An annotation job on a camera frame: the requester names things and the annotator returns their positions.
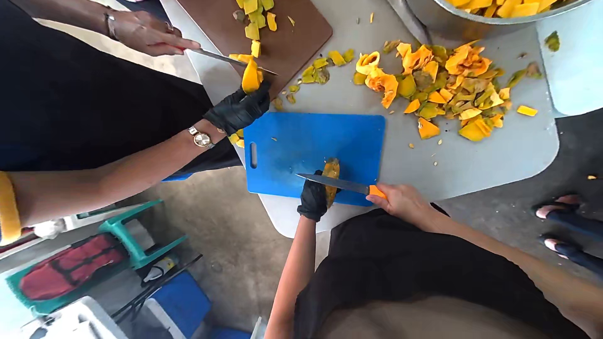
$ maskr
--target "bracelet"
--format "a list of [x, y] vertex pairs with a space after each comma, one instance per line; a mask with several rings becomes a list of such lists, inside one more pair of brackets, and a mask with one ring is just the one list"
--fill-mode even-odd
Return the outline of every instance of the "bracelet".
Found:
[[115, 41], [119, 41], [117, 35], [115, 34], [115, 17], [108, 11], [105, 12], [105, 22], [107, 23], [107, 31], [109, 32], [109, 37]]

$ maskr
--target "watch face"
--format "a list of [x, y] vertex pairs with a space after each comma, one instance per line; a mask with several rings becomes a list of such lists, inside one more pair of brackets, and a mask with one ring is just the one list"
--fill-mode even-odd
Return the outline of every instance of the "watch face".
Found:
[[209, 138], [209, 135], [207, 135], [205, 133], [199, 133], [199, 134], [195, 135], [194, 141], [197, 146], [201, 146], [201, 147], [208, 146], [212, 143], [212, 140]]

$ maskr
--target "red bag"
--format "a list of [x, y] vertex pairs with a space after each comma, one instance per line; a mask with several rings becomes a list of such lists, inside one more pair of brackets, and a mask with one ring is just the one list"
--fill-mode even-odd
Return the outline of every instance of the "red bag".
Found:
[[19, 287], [31, 300], [54, 299], [82, 286], [95, 272], [102, 274], [126, 258], [125, 248], [113, 235], [93, 235], [35, 265]]

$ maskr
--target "yellow sleeve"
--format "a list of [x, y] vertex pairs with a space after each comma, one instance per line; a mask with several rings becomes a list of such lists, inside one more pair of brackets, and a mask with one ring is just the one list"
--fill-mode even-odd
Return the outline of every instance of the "yellow sleeve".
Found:
[[20, 236], [21, 220], [13, 184], [5, 172], [0, 172], [0, 246], [6, 246]]

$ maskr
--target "cutting board handle hole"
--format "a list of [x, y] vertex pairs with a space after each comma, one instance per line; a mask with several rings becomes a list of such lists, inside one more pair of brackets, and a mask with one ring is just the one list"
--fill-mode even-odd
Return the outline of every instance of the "cutting board handle hole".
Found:
[[249, 161], [250, 166], [251, 166], [251, 168], [256, 169], [257, 168], [257, 144], [255, 142], [250, 143], [249, 149], [250, 149], [249, 155], [251, 157], [250, 158], [251, 160]]

